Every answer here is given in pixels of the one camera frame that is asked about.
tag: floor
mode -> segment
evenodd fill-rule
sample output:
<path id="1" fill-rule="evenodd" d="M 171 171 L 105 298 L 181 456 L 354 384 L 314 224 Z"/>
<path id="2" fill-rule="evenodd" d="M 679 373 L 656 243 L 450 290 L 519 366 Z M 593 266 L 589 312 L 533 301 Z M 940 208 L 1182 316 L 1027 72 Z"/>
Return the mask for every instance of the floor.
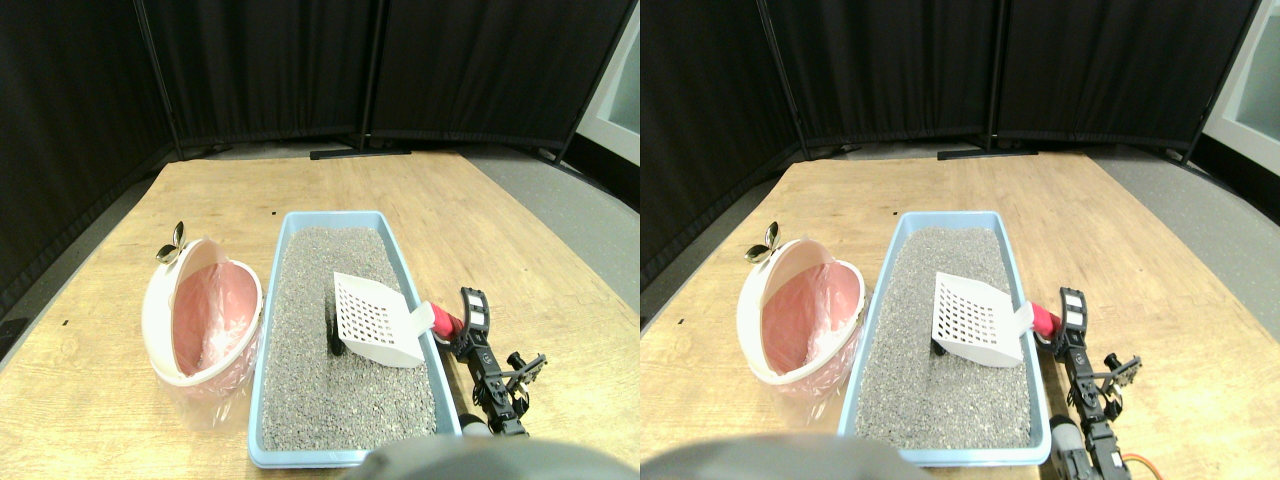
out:
<path id="1" fill-rule="evenodd" d="M 236 145 L 209 160 L 307 157 L 312 150 L 340 150 L 335 142 L 284 141 Z M 640 308 L 640 214 L 573 175 L 498 145 L 451 147 L 552 229 L 632 310 Z M 12 319 L 37 317 L 68 279 L 155 182 L 150 177 L 127 189 L 46 270 L 18 303 Z"/>
<path id="2" fill-rule="evenodd" d="M 850 161 L 911 159 L 970 148 L 968 143 L 884 142 L 826 157 Z M 1235 195 L 1140 150 L 1110 145 L 1080 151 L 1164 221 L 1271 337 L 1280 339 L 1280 296 L 1275 293 L 1280 291 L 1280 225 Z M 748 191 L 654 279 L 640 296 L 640 316 L 645 325 L 660 315 L 667 301 L 774 184 L 777 179 Z"/>

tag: metal frame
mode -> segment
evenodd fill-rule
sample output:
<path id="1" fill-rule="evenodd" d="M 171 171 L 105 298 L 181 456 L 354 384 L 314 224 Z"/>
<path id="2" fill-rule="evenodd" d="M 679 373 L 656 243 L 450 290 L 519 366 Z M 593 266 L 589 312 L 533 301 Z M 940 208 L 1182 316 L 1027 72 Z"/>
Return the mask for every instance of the metal frame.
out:
<path id="1" fill-rule="evenodd" d="M 782 81 L 782 91 L 787 97 L 787 108 L 791 109 L 791 123 L 796 128 L 796 138 L 800 140 L 800 151 L 804 160 L 810 161 L 809 146 L 804 141 L 804 129 L 800 128 L 800 109 L 796 106 L 795 95 L 791 93 L 791 82 L 787 81 L 787 70 L 782 64 L 782 49 L 778 49 L 778 36 L 773 31 L 773 18 L 769 15 L 768 0 L 755 0 L 755 8 L 760 12 L 760 26 L 764 27 L 764 38 L 769 42 L 769 52 L 773 54 L 773 67 L 778 70 L 778 79 Z"/>
<path id="2" fill-rule="evenodd" d="M 383 42 L 385 41 L 385 27 L 387 27 L 387 4 L 390 0 L 378 1 L 378 13 L 374 15 L 374 41 L 370 45 L 371 51 L 369 52 L 369 76 L 365 79 L 365 99 L 364 99 L 364 111 L 360 116 L 360 138 L 356 141 L 355 148 L 343 150 L 317 150 L 311 152 L 311 160 L 324 160 L 324 159 L 343 159 L 353 156 L 376 156 L 376 155 L 408 155 L 408 148 L 366 148 L 369 142 L 369 128 L 372 122 L 374 110 L 374 87 L 378 84 L 378 69 L 381 64 L 383 56 Z"/>
<path id="3" fill-rule="evenodd" d="M 627 5 L 627 13 L 622 15 L 622 22 L 618 22 L 618 28 L 613 32 L 613 41 L 609 42 L 608 51 L 611 56 L 617 52 L 618 42 L 622 41 L 622 32 L 626 32 L 627 29 L 627 20 L 631 19 L 631 14 L 635 13 L 636 5 L 639 4 L 640 0 L 631 0 L 631 4 Z M 573 136 L 577 134 L 577 127 L 582 123 L 582 116 L 586 115 L 586 110 L 591 105 L 591 97 L 595 96 L 595 91 L 600 88 L 600 81 L 604 79 L 604 70 L 608 68 L 609 59 L 605 58 L 604 61 L 600 61 L 600 67 L 595 70 L 595 81 L 591 82 L 590 90 L 591 95 L 588 95 L 586 100 L 582 101 L 582 106 L 577 109 L 577 116 L 573 119 L 573 125 L 568 131 L 568 137 L 564 138 L 564 146 L 561 147 L 558 154 L 556 154 L 556 159 L 552 160 L 552 164 L 559 165 L 561 161 L 563 161 L 564 152 L 567 152 L 568 146 L 573 143 Z"/>
<path id="4" fill-rule="evenodd" d="M 987 97 L 987 132 L 982 134 L 983 145 L 978 150 L 940 151 L 938 160 L 1039 154 L 1030 148 L 1000 148 L 996 145 L 996 119 L 1000 115 L 1000 81 L 1005 74 L 1005 44 L 1009 40 L 1007 23 L 1009 0 L 1000 0 L 996 8 L 996 42 L 991 52 L 991 92 Z"/>
<path id="5" fill-rule="evenodd" d="M 178 152 L 178 160 L 187 160 L 182 154 L 182 142 L 178 141 L 178 123 L 173 115 L 173 104 L 169 101 L 169 90 L 164 84 L 164 74 L 160 73 L 160 58 L 156 56 L 155 38 L 151 37 L 151 23 L 147 19 L 147 6 L 142 0 L 133 0 L 133 13 L 138 17 L 138 28 L 142 31 L 142 42 L 146 44 L 147 55 L 151 58 L 151 70 L 156 76 L 156 84 L 160 87 L 160 100 L 164 101 L 165 120 L 169 120 L 169 133 L 173 136 L 173 150 Z"/>

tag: gray carpet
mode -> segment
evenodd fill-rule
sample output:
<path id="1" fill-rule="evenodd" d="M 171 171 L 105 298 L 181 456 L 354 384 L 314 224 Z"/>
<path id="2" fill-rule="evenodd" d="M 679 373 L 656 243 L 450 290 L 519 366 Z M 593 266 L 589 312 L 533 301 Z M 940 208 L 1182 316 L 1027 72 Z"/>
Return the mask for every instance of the gray carpet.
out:
<path id="1" fill-rule="evenodd" d="M 973 146 L 968 143 L 884 142 L 824 157 L 919 159 L 936 156 L 943 150 L 970 148 Z M 1169 225 L 1271 337 L 1280 339 L 1280 296 L 1275 294 L 1280 291 L 1280 227 L 1233 193 L 1140 150 L 1110 145 L 1080 151 Z M 641 293 L 641 317 L 657 317 L 689 276 L 760 205 L 774 184 L 777 180 L 771 180 L 748 191 L 676 257 Z"/>

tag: gray object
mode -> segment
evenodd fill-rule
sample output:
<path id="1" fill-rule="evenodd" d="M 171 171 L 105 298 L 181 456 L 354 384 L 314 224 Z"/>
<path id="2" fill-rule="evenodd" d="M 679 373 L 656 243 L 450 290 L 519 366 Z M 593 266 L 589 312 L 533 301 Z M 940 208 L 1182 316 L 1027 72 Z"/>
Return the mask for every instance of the gray object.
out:
<path id="1" fill-rule="evenodd" d="M 334 271 L 399 292 L 379 233 L 301 229 L 289 238 L 279 269 L 262 381 L 262 447 L 372 449 L 434 434 L 435 401 L 425 366 L 392 369 L 328 349 L 325 303 L 332 302 Z"/>
<path id="2" fill-rule="evenodd" d="M 641 465 L 640 476 L 740 480 L 931 477 L 882 442 L 819 434 L 748 436 L 682 447 Z"/>
<path id="3" fill-rule="evenodd" d="M 992 369 L 931 352 L 938 271 L 1010 292 L 992 230 L 929 227 L 911 233 L 893 264 L 863 370 L 858 434 L 901 449 L 1028 447 L 1025 365 Z"/>
<path id="4" fill-rule="evenodd" d="M 613 457 L 566 443 L 439 435 L 381 447 L 343 479 L 630 480 L 636 475 Z"/>

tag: metal base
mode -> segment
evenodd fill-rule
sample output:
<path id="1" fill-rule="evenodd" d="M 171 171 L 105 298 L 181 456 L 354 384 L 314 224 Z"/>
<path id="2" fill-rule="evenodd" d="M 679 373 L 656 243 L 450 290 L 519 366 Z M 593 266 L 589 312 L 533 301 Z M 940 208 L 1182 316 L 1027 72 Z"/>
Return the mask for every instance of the metal base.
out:
<path id="1" fill-rule="evenodd" d="M 311 160 L 346 159 L 352 156 L 379 156 L 379 155 L 408 155 L 408 148 L 343 148 L 343 150 L 316 150 L 311 152 Z"/>
<path id="2" fill-rule="evenodd" d="M 1021 156 L 1021 155 L 1039 155 L 1039 152 L 1030 148 L 951 150 L 951 151 L 940 151 L 938 160 L 977 159 L 983 156 Z"/>

